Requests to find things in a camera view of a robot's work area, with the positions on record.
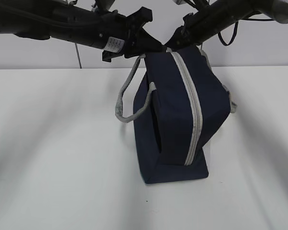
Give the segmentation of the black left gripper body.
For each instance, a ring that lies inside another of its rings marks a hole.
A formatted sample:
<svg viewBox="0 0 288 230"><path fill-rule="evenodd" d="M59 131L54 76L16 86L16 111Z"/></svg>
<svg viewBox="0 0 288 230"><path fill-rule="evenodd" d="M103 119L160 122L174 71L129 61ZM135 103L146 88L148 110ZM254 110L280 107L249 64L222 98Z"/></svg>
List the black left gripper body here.
<svg viewBox="0 0 288 230"><path fill-rule="evenodd" d="M104 62L111 62L113 58L124 57L124 48L128 40L129 31L132 27L143 28L143 26L153 20L152 10L146 7L141 7L138 11L125 17L123 21L119 23L120 27L115 28L112 32L120 32L120 35L111 34L108 38L108 44L113 44L114 48L103 48L102 60Z"/></svg>

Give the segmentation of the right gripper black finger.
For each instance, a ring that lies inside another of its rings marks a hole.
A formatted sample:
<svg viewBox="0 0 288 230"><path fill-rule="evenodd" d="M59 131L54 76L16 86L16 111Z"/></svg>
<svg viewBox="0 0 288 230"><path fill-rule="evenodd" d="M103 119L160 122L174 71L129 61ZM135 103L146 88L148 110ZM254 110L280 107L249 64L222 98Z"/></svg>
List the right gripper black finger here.
<svg viewBox="0 0 288 230"><path fill-rule="evenodd" d="M177 28L172 37L165 43L165 46L172 50L185 48L189 45L189 32L184 28Z"/></svg>

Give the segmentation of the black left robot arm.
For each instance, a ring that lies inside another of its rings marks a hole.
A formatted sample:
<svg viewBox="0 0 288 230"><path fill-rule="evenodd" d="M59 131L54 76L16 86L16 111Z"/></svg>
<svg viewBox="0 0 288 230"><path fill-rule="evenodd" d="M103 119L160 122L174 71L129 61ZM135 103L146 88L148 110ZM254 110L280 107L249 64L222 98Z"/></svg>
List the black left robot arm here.
<svg viewBox="0 0 288 230"><path fill-rule="evenodd" d="M110 10L112 0L96 0L91 10L75 0L0 0L0 34L48 40L56 38L101 49L102 60L132 58L166 50L143 26L153 20L141 7L129 16Z"/></svg>

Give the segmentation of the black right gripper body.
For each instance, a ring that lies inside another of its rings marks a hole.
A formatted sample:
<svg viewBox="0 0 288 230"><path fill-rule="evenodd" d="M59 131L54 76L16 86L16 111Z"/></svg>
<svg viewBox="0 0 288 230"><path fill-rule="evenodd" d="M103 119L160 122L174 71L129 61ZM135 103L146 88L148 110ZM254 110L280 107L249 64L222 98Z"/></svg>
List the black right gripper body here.
<svg viewBox="0 0 288 230"><path fill-rule="evenodd" d="M206 18L206 11L199 11L195 14L189 13L183 17L184 24L178 28L184 28L189 32L190 45L201 45L203 43L201 32L203 26L201 25Z"/></svg>

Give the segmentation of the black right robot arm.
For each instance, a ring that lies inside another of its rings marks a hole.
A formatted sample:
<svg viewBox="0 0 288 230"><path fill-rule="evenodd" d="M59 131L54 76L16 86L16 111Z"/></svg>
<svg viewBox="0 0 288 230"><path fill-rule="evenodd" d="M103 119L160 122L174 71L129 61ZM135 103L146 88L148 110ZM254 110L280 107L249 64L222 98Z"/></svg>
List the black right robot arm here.
<svg viewBox="0 0 288 230"><path fill-rule="evenodd" d="M236 22L255 14L264 14L278 23L287 24L288 0L217 0L195 14L184 16L184 25L176 29L166 46L172 49L199 46Z"/></svg>

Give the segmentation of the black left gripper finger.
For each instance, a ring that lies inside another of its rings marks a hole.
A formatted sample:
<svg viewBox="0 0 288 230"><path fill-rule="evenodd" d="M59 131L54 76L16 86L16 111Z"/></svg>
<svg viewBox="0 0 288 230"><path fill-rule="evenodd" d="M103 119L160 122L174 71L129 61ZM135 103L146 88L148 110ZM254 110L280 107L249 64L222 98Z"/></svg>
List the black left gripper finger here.
<svg viewBox="0 0 288 230"><path fill-rule="evenodd" d="M166 47L152 37L145 29L132 27L124 48L124 57L132 58L142 54L164 52Z"/></svg>

